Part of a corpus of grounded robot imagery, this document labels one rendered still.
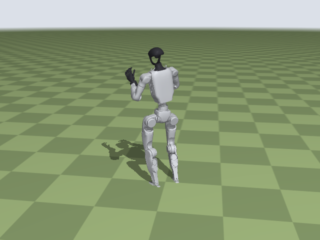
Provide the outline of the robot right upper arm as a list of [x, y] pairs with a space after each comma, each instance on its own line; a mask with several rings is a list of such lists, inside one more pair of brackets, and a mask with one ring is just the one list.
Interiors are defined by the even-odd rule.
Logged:
[[178, 76], [178, 70], [176, 70], [174, 67], [169, 67], [172, 71], [172, 77], [173, 77], [173, 88], [176, 90], [180, 86], [179, 82], [179, 76]]

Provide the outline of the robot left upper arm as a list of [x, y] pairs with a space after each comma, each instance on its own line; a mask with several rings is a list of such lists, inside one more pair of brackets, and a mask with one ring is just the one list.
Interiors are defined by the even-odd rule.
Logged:
[[140, 101], [142, 98], [142, 93], [146, 87], [146, 84], [148, 84], [151, 81], [151, 73], [143, 73], [140, 77], [139, 77], [139, 82], [138, 85], [136, 87], [136, 92], [135, 92], [135, 96], [132, 100], [134, 101]]

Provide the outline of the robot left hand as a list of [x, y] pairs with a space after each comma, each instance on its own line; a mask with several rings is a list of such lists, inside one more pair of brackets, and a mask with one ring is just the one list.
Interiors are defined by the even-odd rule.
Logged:
[[136, 82], [136, 80], [135, 80], [134, 75], [135, 75], [135, 69], [133, 70], [133, 74], [132, 74], [132, 67], [131, 67], [131, 68], [128, 68], [128, 69], [126, 70], [126, 72], [125, 72], [125, 76], [126, 76], [127, 80], [130, 81], [130, 85], [131, 85], [132, 83], [134, 83], [136, 86], [138, 86], [138, 84], [137, 84], [137, 82]]

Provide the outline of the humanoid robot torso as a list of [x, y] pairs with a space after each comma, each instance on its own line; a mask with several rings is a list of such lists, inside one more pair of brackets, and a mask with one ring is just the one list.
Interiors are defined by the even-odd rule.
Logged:
[[150, 93], [154, 101], [158, 104], [158, 108], [154, 110], [157, 115], [156, 123], [166, 123], [171, 119], [171, 111], [168, 109], [166, 102], [172, 101], [174, 94], [174, 83], [172, 70], [165, 65], [165, 70], [154, 71], [152, 68], [151, 80], [148, 83]]

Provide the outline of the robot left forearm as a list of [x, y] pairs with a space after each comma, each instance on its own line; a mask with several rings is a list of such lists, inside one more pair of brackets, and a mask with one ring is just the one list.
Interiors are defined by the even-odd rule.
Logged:
[[134, 97], [135, 97], [135, 92], [136, 92], [136, 88], [137, 88], [137, 86], [135, 85], [135, 83], [133, 82], [132, 84], [131, 84], [131, 98], [132, 99], [134, 99]]

